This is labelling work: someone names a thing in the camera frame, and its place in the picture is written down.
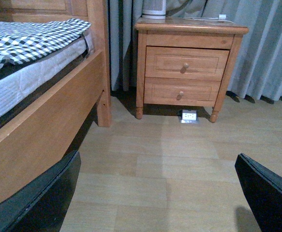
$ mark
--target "checkered blanket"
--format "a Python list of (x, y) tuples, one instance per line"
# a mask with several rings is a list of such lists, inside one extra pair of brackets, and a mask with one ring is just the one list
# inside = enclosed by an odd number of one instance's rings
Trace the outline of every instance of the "checkered blanket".
[(80, 19), (49, 23), (0, 22), (0, 69), (23, 64), (67, 46), (90, 27)]

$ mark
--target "laminate floor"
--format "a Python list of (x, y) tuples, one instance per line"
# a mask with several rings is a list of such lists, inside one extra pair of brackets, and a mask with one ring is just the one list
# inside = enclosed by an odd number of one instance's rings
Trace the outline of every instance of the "laminate floor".
[(112, 126), (92, 123), (61, 232), (260, 232), (234, 164), (245, 153), (282, 176), (282, 101), (226, 97), (214, 124), (211, 108), (199, 124), (129, 111), (112, 97)]

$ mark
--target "curtain fold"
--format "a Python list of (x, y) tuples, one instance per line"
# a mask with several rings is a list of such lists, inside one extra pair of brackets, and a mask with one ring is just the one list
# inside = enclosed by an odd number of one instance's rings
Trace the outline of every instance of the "curtain fold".
[(109, 5), (111, 89), (136, 85), (137, 32), (134, 24), (142, 15), (143, 1), (111, 0)]
[[(136, 86), (136, 20), (142, 0), (109, 1), (112, 90)], [(263, 95), (277, 101), (282, 96), (282, 0), (167, 0), (167, 15), (218, 17), (245, 25), (228, 90), (244, 98)]]

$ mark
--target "mattress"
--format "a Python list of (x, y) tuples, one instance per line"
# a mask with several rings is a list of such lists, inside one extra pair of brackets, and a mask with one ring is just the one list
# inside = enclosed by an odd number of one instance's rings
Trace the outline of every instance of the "mattress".
[(39, 86), (50, 80), (71, 61), (89, 50), (94, 52), (90, 29), (84, 38), (44, 57), (0, 80), (0, 117), (14, 108)]

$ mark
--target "electrical outlet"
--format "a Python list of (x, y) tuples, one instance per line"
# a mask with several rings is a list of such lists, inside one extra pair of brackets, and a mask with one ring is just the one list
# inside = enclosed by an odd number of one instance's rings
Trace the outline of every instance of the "electrical outlet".
[(183, 120), (197, 120), (197, 111), (196, 110), (183, 110), (182, 119)]

